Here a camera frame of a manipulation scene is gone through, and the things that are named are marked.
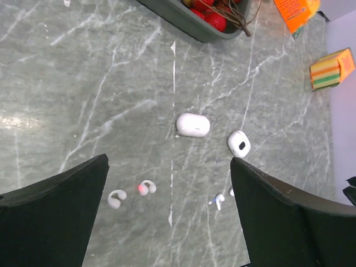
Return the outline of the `white square charging case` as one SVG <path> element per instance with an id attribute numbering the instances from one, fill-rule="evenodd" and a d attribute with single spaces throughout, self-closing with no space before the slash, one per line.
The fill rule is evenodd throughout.
<path id="1" fill-rule="evenodd" d="M 251 149 L 247 135 L 242 131 L 234 131 L 228 138 L 228 147 L 235 157 L 244 158 Z"/>

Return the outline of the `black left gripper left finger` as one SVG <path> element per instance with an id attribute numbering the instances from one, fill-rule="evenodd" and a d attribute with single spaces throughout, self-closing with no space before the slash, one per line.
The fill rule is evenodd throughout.
<path id="1" fill-rule="evenodd" d="M 1 266 L 81 266 L 109 170 L 105 154 L 1 195 Z"/>

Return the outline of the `white stem earbud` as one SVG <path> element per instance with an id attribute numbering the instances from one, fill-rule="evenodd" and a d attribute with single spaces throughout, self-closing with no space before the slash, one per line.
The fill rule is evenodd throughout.
<path id="1" fill-rule="evenodd" d="M 229 190 L 229 195 L 232 196 L 232 197 L 235 196 L 235 195 L 234 195 L 234 190 L 233 190 L 233 188 L 231 188 L 231 189 Z"/>
<path id="2" fill-rule="evenodd" d="M 221 210 L 221 204 L 225 201 L 225 196 L 222 193 L 219 193 L 215 198 L 208 202 L 209 205 L 215 204 L 218 211 Z"/>

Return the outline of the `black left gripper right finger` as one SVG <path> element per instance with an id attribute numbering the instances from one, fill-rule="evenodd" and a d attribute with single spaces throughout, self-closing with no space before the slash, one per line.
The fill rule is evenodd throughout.
<path id="1" fill-rule="evenodd" d="M 250 266 L 355 265 L 355 204 L 310 194 L 237 157 L 230 170 Z"/>

